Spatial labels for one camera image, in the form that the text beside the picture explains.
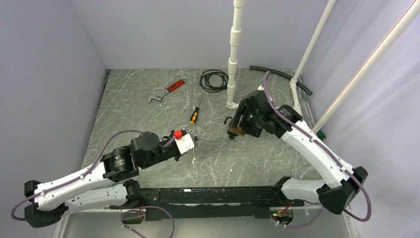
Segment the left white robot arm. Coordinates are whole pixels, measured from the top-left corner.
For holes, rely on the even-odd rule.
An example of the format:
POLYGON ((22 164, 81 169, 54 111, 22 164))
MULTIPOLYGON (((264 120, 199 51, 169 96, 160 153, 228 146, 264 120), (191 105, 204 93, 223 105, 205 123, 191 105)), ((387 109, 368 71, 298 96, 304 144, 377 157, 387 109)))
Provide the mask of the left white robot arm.
POLYGON ((24 215, 10 212, 12 219, 34 228, 53 225, 62 217, 83 210, 113 206, 136 208, 145 204, 140 185, 134 180, 141 169, 174 159, 193 150, 198 137, 186 130, 173 130, 159 138, 153 132, 138 132, 128 145, 102 151, 87 167, 49 182, 30 180, 24 184, 24 215))

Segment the brass padlock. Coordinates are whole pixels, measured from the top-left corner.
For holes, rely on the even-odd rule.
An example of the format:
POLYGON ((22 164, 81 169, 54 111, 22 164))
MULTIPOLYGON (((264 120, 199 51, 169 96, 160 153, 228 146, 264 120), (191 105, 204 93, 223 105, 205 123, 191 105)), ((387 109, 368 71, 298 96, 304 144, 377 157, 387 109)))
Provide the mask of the brass padlock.
POLYGON ((246 134, 245 131, 240 127, 229 126, 228 131, 230 133, 233 133, 233 134, 237 135, 237 136, 244 136, 246 134))

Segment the black padlock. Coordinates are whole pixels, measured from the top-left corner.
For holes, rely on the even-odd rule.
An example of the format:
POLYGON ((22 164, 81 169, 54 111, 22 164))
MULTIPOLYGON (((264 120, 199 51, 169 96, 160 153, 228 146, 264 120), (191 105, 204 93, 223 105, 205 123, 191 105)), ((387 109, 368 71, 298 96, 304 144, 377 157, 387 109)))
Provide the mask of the black padlock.
MULTIPOLYGON (((233 119, 233 117, 226 117, 223 124, 230 126, 230 121, 233 119)), ((235 137, 237 137, 237 134, 231 132, 229 129, 227 130, 227 134, 230 140, 234 140, 235 137)))

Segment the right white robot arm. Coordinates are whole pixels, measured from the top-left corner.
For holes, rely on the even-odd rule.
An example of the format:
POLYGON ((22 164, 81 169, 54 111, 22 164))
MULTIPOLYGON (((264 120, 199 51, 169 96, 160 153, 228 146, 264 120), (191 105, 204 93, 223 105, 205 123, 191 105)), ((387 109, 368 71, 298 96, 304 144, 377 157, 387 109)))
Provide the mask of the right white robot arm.
POLYGON ((273 200, 284 206, 291 200, 319 203, 333 214, 346 212, 347 206, 362 192, 367 201, 367 214, 352 218, 366 222, 371 218, 372 205, 363 184, 368 172, 353 167, 333 153, 310 129, 302 116, 289 105, 274 106, 269 95, 261 90, 248 94, 228 125, 230 139, 249 135, 258 138, 262 131, 275 135, 296 149, 321 175, 321 180, 297 180, 284 177, 273 192, 273 200))

